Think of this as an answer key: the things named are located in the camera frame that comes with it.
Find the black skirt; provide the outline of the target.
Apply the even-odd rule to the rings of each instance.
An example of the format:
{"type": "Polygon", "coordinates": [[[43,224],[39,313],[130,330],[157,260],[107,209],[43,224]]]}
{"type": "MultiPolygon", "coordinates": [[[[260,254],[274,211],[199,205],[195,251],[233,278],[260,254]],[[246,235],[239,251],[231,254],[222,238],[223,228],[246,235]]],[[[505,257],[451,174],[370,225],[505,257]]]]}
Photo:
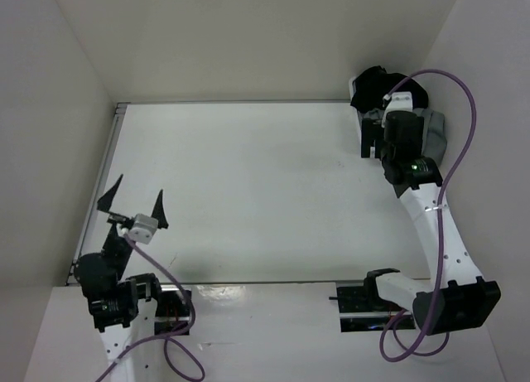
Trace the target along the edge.
{"type": "MultiPolygon", "coordinates": [[[[383,110],[383,97],[405,78],[401,73],[388,73],[380,65],[370,67],[354,80],[350,105],[362,114],[374,109],[383,110]]],[[[429,107],[428,93],[415,80],[408,80],[398,90],[411,93],[414,109],[429,107]]]]}

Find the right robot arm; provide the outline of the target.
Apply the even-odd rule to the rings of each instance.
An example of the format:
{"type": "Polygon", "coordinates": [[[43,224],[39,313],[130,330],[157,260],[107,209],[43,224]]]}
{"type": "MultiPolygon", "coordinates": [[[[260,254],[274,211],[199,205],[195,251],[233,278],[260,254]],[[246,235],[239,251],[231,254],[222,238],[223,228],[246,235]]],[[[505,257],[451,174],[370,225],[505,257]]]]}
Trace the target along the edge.
{"type": "Polygon", "coordinates": [[[486,280],[470,257],[446,203],[438,166],[422,155],[424,119],[391,111],[382,125],[384,177],[417,232],[430,279],[422,283],[395,268],[370,271],[364,303],[373,310],[389,302],[398,305],[428,336],[478,328],[499,302],[500,287],[486,280]]]}

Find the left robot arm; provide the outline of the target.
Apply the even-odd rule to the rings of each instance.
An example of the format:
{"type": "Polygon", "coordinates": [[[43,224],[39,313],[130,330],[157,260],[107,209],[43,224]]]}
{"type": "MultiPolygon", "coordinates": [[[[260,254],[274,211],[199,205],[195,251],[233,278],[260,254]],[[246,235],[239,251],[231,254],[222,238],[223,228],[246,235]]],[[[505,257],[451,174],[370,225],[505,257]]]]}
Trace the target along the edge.
{"type": "Polygon", "coordinates": [[[107,215],[110,224],[102,249],[81,255],[73,267],[74,278],[87,300],[94,328],[101,335],[111,327],[130,328],[139,309],[152,316],[165,304],[165,295],[155,274],[123,278],[133,246],[150,244],[158,230],[169,227],[163,208],[163,192],[158,193],[150,215],[122,215],[111,211],[121,182],[119,177],[96,202],[97,211],[107,215]]]}

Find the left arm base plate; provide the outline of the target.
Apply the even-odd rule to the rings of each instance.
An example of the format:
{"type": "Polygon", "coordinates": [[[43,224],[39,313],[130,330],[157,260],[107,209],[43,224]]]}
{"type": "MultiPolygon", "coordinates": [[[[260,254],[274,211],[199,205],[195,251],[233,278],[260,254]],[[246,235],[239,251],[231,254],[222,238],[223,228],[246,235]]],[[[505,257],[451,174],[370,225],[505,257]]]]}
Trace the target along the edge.
{"type": "Polygon", "coordinates": [[[190,307],[182,292],[172,285],[161,286],[154,319],[154,335],[180,331],[190,322],[190,307]]]}

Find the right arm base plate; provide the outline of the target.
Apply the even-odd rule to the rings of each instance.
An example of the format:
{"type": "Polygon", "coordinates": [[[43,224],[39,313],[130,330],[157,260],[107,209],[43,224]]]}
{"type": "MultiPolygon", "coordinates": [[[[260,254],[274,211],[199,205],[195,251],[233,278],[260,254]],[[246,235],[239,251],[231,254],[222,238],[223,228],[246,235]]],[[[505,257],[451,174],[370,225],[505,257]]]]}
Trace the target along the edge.
{"type": "Polygon", "coordinates": [[[401,308],[391,302],[373,304],[361,283],[337,284],[329,300],[338,307],[340,331],[382,331],[401,308]]]}

